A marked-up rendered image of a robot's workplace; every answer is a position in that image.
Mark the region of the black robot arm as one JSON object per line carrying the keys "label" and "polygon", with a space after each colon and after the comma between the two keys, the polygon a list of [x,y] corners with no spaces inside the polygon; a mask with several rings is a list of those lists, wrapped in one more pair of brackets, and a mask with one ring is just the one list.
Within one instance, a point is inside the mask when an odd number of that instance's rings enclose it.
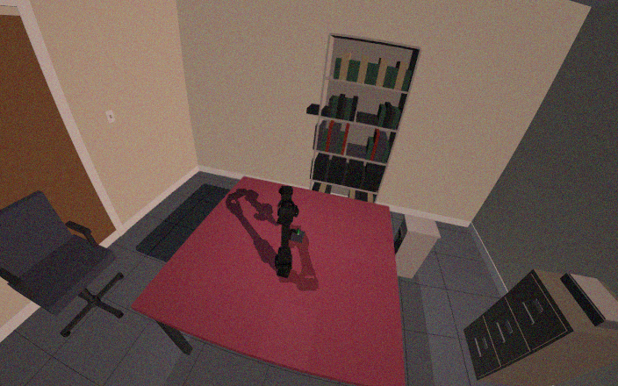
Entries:
{"label": "black robot arm", "polygon": [[[281,247],[279,247],[278,254],[275,259],[275,267],[278,269],[277,275],[288,278],[291,272],[291,260],[292,254],[289,246],[289,230],[290,224],[293,221],[293,217],[297,217],[299,214],[298,206],[291,200],[293,194],[292,186],[281,186],[279,189],[281,194],[281,200],[277,205],[278,221],[282,226],[281,229]],[[280,207],[282,205],[283,207]],[[292,205],[292,207],[289,207]],[[280,208],[279,208],[280,207]],[[297,209],[296,209],[297,208]]]}

